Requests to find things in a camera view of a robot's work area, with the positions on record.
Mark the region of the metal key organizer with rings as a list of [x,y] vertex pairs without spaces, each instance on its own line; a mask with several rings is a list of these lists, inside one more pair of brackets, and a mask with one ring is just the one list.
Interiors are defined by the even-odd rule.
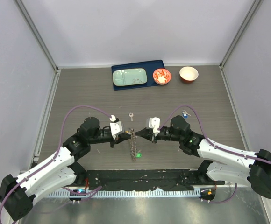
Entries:
[[132,160],[136,160],[137,158],[141,158],[142,153],[141,150],[137,149],[137,144],[136,144],[136,133],[133,128],[129,128],[127,130],[127,133],[130,135],[129,139],[129,145],[130,145],[130,156]]

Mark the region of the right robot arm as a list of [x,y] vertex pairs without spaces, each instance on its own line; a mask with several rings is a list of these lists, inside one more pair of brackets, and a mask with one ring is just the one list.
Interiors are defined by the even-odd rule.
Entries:
[[233,182],[251,187],[257,194],[271,199],[271,153],[245,151],[228,147],[191,130],[183,116],[171,119],[170,126],[160,126],[160,118],[149,118],[146,128],[136,136],[153,143],[176,141],[187,155],[204,158],[197,172],[202,184],[211,181]]

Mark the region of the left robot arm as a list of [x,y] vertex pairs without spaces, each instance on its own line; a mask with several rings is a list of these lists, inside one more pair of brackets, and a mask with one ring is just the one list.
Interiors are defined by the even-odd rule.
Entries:
[[8,174],[2,179],[0,212],[6,210],[16,222],[49,193],[71,184],[81,186],[86,175],[78,160],[90,152],[92,144],[109,143],[114,147],[130,138],[115,116],[104,128],[100,128],[97,118],[86,118],[74,135],[59,143],[50,157],[16,177]]

